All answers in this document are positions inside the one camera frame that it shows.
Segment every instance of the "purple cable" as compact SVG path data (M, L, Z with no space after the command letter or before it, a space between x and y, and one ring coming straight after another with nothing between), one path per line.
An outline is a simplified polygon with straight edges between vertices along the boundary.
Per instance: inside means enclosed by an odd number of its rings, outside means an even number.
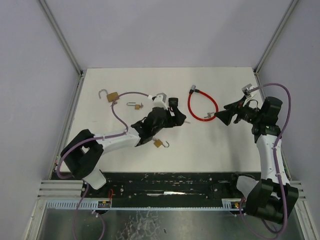
M149 97L148 94L143 93L143 92L139 92L139 91L128 91L128 92L124 92L124 93L121 93L118 97L120 98L120 97L122 97L122 96L124 96L124 95L127 95L127 94L140 94L140 95ZM113 115L115 116L115 118L118 119L118 120L120 121L120 123L122 123L122 124L125 126L125 130L126 130L126 132L128 132L128 129L129 129L128 125L127 125L120 117L118 117L118 115L116 114L116 112L115 112L115 110L114 110L115 102L116 102L116 100L114 100L114 101L112 102L112 104L111 104L112 113L113 113Z
M127 95L127 94L139 94L139 95L143 95L143 96L146 96L146 97L149 97L148 94L146 93L143 93L143 92L138 92L138 91L129 91L129 92L124 92L124 93L121 93L118 97L120 98L121 96L124 96L124 95ZM102 140L102 139L110 139L110 138L115 138L115 137L120 137L120 136L123 136L125 135L128 130L129 130L129 127L128 125L120 118L118 117L118 115L116 114L115 110L114 110L114 105L115 105L115 101L112 102L112 105L111 105L111 110L112 110L112 113L113 115L115 116L116 119L118 119L124 126L125 126L125 132L122 132L122 133L119 133L119 134L114 134L114 135L109 135L109 136L100 136L100 137L92 137L92 138L88 138L86 140L83 140L81 142L78 142L76 145L74 145L73 147L71 147L60 159L58 165L57 165L57 168L56 168L56 174L57 176L60 178L60 179L68 179L68 178L71 178L72 175L71 174L65 174L65 175L62 175L61 172L60 172L60 167L62 165L62 163L64 162L64 160L66 159L66 157L73 151L75 150L77 147L80 147L82 146L83 144L85 143L88 143L88 142L91 142L91 141L95 141L95 140Z
M248 223L245 221L245 218L242 214L241 211L241 206L242 203L244 202L245 198L241 199L240 205L239 205L239 211L240 211L240 216L243 220L243 222L245 223L245 225L248 227L248 229L255 234L257 237L265 239L265 240L276 240L278 239L278 237L284 233L284 231L286 230L287 224L288 224L288 209L287 209L287 199L286 199L286 194L285 194L285 188L282 182L282 178L281 178L281 174L280 174L280 168L279 168L279 163L278 163L278 157L277 157L277 148L276 146L278 145L279 140L281 139L282 135L284 134L285 129L287 128L288 122L289 122L289 118L290 118L290 114L291 114L291 95L289 90L282 84L280 83L267 83L264 84L262 86L258 86L253 88L252 90L249 91L249 93L254 92L256 90L262 89L264 87L267 86L279 86L281 88L283 88L286 91L286 94L288 95L288 113L286 115L286 120L285 123L283 125L283 128L279 134L279 136L276 138L276 140L274 141L274 145L273 145L273 158L274 158L274 165L275 165L275 170L276 170L276 175L279 181L279 185L280 185L280 191L281 191L281 196L282 196L282 204L283 204L283 225L280 228L279 231L273 231L268 225L267 223L262 220L263 224L266 226L266 228L273 234L277 234L274 238L267 238L264 236L261 236L260 234L256 233L249 225Z
M73 221L72 221L72 233L73 233L73 239L74 239L74 240L77 240L77 236L76 236L76 216L77 216L77 213L78 213L78 209L79 209L79 207L80 207L81 202L83 201L83 199L85 198L86 194L88 193L88 190L89 190L89 187L90 187L89 184L87 184L86 186L87 186L87 187L86 187L86 189L85 189L85 191L84 191L84 193L83 193L80 201L78 202L78 204L77 204L77 206L76 206L76 208L75 208L75 213L74 213L74 216L73 216ZM98 215L98 217L99 217L99 218L101 219L101 221L102 221L102 232L101 232L101 235L100 235L100 237L99 237L99 239L98 239L98 240L101 240L101 239L103 238L104 234L105 234L106 225L105 225L105 221L104 221L104 219L102 218L102 216L101 216L100 214L98 214L98 213L97 213L97 215Z

